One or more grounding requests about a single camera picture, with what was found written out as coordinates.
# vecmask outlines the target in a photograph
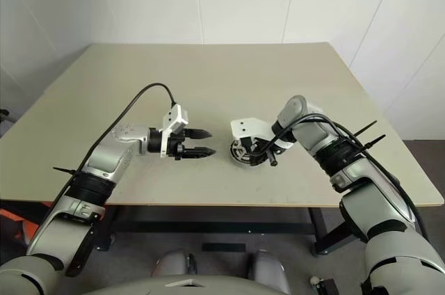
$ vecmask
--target silver robot arm segment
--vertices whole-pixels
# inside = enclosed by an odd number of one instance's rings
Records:
[[[0,267],[0,292],[50,294],[62,275],[81,272],[95,244],[104,205],[134,156],[155,152],[180,160],[213,154],[207,147],[184,147],[186,138],[211,136],[202,129],[185,129],[187,124],[187,112],[175,104],[164,116],[162,129],[116,126],[80,171],[55,168],[72,174],[70,185],[38,228],[26,256]]]
[[[251,166],[268,159],[276,166],[275,155],[298,141],[330,177],[332,187],[348,191],[340,202],[341,213],[353,234],[367,243],[363,294],[441,294],[445,264],[416,232],[413,211],[400,191],[366,156],[366,148],[358,147],[324,115],[310,115],[316,113],[322,111],[297,95],[272,125],[256,118],[232,121],[233,158]]]

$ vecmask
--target white wall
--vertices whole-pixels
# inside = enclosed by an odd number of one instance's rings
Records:
[[[329,41],[403,138],[445,139],[445,0],[0,4],[0,100],[16,116],[91,42]]]

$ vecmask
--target black cable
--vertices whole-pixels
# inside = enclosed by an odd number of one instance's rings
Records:
[[[425,238],[427,241],[429,241],[428,233],[426,232],[425,225],[423,223],[423,219],[419,213],[419,210],[415,206],[415,204],[412,202],[410,196],[406,193],[406,191],[401,186],[400,182],[396,177],[394,177],[385,167],[383,167],[382,164],[380,164],[374,157],[372,157],[366,150],[363,150],[362,143],[357,139],[357,137],[354,136],[353,133],[351,133],[349,130],[347,130],[344,126],[340,125],[339,123],[332,122],[331,119],[329,119],[326,115],[319,114],[319,113],[312,113],[302,116],[301,118],[295,119],[292,122],[290,122],[286,127],[284,127],[278,134],[274,136],[265,146],[262,147],[262,149],[258,152],[251,152],[249,155],[251,157],[258,157],[262,155],[267,149],[272,147],[272,145],[275,143],[276,140],[283,137],[290,129],[294,128],[296,125],[299,125],[300,123],[305,122],[321,122],[328,124],[335,130],[335,132],[339,136],[348,137],[350,140],[352,140],[353,144],[356,145],[357,150],[360,150],[360,153],[362,153],[367,159],[369,159],[370,162],[372,162],[391,182],[391,184],[394,186],[394,188],[399,192],[402,199],[405,201],[405,203],[409,206],[409,208],[412,210],[412,213],[414,214],[417,223],[419,224],[419,229],[421,231],[421,234],[423,238]]]
[[[150,89],[150,88],[152,88],[154,86],[162,86],[163,88],[165,88],[165,90],[167,91],[168,95],[170,96],[170,100],[172,102],[171,107],[173,107],[176,104],[176,101],[175,101],[175,99],[173,97],[172,92],[170,91],[170,89],[165,84],[162,84],[162,83],[151,83],[151,84],[145,86],[141,91],[139,91],[139,93],[137,95],[134,96],[134,98],[130,101],[130,103],[127,105],[127,107],[125,107],[125,109],[111,123],[111,125],[109,125],[108,128],[105,129],[105,131],[102,133],[102,135],[99,136],[99,138],[91,145],[90,149],[87,151],[85,157],[82,159],[82,162],[80,163],[79,167],[77,168],[76,173],[78,173],[78,172],[80,172],[82,170],[82,168],[85,166],[86,162],[90,158],[90,156],[91,156],[92,152],[94,151],[94,149],[99,145],[99,143],[101,143],[101,141],[104,139],[104,137],[114,128],[114,126],[116,126],[116,124],[119,121],[121,121],[121,119],[125,116],[125,114],[127,114],[127,112],[130,110],[130,108],[138,101],[140,96],[143,95],[145,93],[145,91],[147,91],[148,89]],[[54,199],[54,201],[53,201],[53,203],[51,205],[51,208],[49,209],[49,211],[47,213],[47,216],[49,215],[49,213],[52,212],[54,206],[57,204],[57,202],[60,200],[60,198],[66,192],[68,187],[70,187],[70,185],[72,183],[72,180],[74,179],[75,175],[76,174],[71,176],[71,178],[67,181],[65,186],[60,190],[60,192],[56,196],[56,199]]]

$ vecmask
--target beige table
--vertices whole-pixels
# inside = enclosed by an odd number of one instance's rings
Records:
[[[53,200],[90,144],[146,84],[166,83],[188,110],[189,127],[213,138],[198,141],[212,157],[174,161],[157,154],[134,159],[109,203],[336,207],[340,195],[299,146],[278,166],[243,169],[229,155],[230,120],[274,122],[288,98],[301,94],[351,131],[378,120],[361,136],[387,137],[371,153],[397,176],[417,205],[444,199],[327,43],[299,45],[93,45],[58,78],[0,140],[0,196]],[[165,91],[143,96],[123,122],[160,127]]]

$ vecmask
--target floor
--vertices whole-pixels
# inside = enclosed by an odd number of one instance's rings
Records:
[[[406,144],[445,196],[445,141],[407,141]],[[231,214],[229,209],[224,209],[223,212],[224,216]],[[421,214],[431,243],[438,253],[445,257],[445,206],[422,208]],[[338,209],[324,209],[323,215],[328,229],[342,222]],[[163,216],[175,217],[175,210],[162,209],[157,217]],[[267,216],[259,215],[255,209],[246,209],[243,216],[267,217],[277,221],[308,219],[305,209],[271,210]],[[199,218],[200,215],[192,212],[187,216],[177,215],[177,217],[187,217],[191,220]],[[309,278],[313,275],[334,278],[341,295],[361,294],[359,284],[366,278],[363,263],[364,244],[354,241],[328,256],[315,258],[309,252],[313,240],[311,236],[270,234],[261,236],[260,234],[119,233],[117,241],[108,252],[93,252],[83,273],[77,278],[64,279],[57,294],[82,294],[101,287],[147,277],[156,259],[176,248],[183,248],[195,255],[199,273],[233,276],[245,274],[246,253],[202,252],[201,245],[204,242],[245,243],[249,253],[260,248],[270,251],[283,263],[293,295],[314,294],[309,286]]]

